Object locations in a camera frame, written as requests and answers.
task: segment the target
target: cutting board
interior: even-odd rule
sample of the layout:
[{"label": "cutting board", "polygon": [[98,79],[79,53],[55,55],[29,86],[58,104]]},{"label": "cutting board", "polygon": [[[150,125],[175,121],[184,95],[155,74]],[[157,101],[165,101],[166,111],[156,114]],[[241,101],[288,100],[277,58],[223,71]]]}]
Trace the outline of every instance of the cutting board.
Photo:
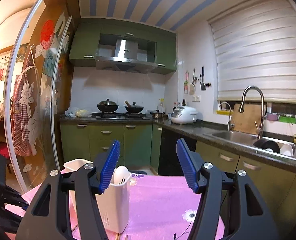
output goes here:
[{"label": "cutting board", "polygon": [[257,134],[255,122],[259,127],[261,123],[261,105],[245,104],[245,109],[243,113],[238,112],[239,106],[240,104],[235,104],[234,106],[231,123],[234,123],[235,126],[232,128],[232,130]]}]

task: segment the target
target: white rice cooker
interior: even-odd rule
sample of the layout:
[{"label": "white rice cooker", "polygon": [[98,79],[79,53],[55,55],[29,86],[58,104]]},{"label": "white rice cooker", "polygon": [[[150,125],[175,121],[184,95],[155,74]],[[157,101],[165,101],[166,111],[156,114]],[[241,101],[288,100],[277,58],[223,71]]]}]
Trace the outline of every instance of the white rice cooker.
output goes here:
[{"label": "white rice cooker", "polygon": [[194,123],[197,120],[197,114],[198,112],[195,108],[189,106],[178,106],[171,114],[171,121],[179,124]]}]

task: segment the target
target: cabinet handle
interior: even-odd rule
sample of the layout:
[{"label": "cabinet handle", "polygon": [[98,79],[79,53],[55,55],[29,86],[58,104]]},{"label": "cabinet handle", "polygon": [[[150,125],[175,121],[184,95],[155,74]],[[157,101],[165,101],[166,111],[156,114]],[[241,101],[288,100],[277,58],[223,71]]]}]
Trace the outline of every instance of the cabinet handle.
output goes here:
[{"label": "cabinet handle", "polygon": [[244,161],[243,161],[243,164],[244,164],[244,167],[247,168],[247,169],[250,169],[250,170],[253,170],[253,171],[260,171],[261,170],[260,166],[254,166],[254,165],[251,165],[251,164],[246,163]]},{"label": "cabinet handle", "polygon": [[221,153],[219,153],[219,157],[222,158],[223,160],[228,161],[228,162],[233,162],[234,161],[234,158],[228,157],[228,156],[223,155]]}]

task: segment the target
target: zebra blind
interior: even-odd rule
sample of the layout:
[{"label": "zebra blind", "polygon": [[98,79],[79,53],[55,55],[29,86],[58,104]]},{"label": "zebra blind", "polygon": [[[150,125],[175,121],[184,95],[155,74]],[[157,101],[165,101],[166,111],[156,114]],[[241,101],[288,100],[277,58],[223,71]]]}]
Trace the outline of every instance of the zebra blind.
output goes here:
[{"label": "zebra blind", "polygon": [[[296,12],[287,0],[262,0],[210,23],[218,100],[241,100],[258,86],[265,101],[296,103]],[[251,90],[247,100],[260,100]]]}]

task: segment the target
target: stainless steel sink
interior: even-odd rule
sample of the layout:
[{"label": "stainless steel sink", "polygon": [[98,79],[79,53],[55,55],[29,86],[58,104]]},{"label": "stainless steel sink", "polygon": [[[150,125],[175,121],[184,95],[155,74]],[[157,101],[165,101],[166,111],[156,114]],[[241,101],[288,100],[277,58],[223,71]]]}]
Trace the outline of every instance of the stainless steel sink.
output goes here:
[{"label": "stainless steel sink", "polygon": [[275,156],[283,157],[286,159],[296,160],[296,149],[295,149],[293,143],[291,143],[291,142],[278,140],[278,139],[274,139],[274,138],[269,138],[269,137],[263,137],[268,140],[272,140],[272,141],[276,142],[278,144],[279,148],[281,148],[285,144],[290,145],[293,148],[293,152],[294,152],[293,157],[285,156],[285,155],[282,155],[279,153],[270,152],[270,151],[266,151],[261,148],[255,147],[253,145],[253,143],[257,141],[257,136],[253,135],[253,134],[248,134],[248,133],[243,133],[243,132],[238,132],[238,131],[229,131],[229,132],[228,131],[218,131],[218,132],[214,132],[214,133],[211,133],[208,135],[210,135],[214,138],[223,140],[223,141],[231,142],[236,145],[244,146],[249,149],[257,150],[259,152],[263,152],[266,154],[275,155]]}]

